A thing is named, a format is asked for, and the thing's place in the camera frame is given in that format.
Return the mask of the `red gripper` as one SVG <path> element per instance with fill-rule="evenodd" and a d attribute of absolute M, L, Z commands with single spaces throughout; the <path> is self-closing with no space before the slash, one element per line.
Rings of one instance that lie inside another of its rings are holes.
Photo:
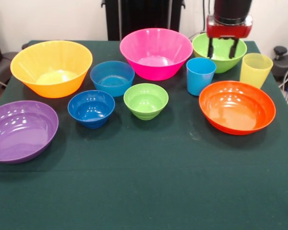
<path fill-rule="evenodd" d="M 234 38 L 234 42 L 230 48 L 229 53 L 229 58 L 232 59 L 235 57 L 238 38 L 246 38 L 250 34 L 252 29 L 252 16 L 247 15 L 245 21 L 242 24 L 227 25 L 216 21 L 213 15 L 208 15 L 206 29 L 207 36 L 209 37 L 207 57 L 213 57 L 213 38 Z"/>

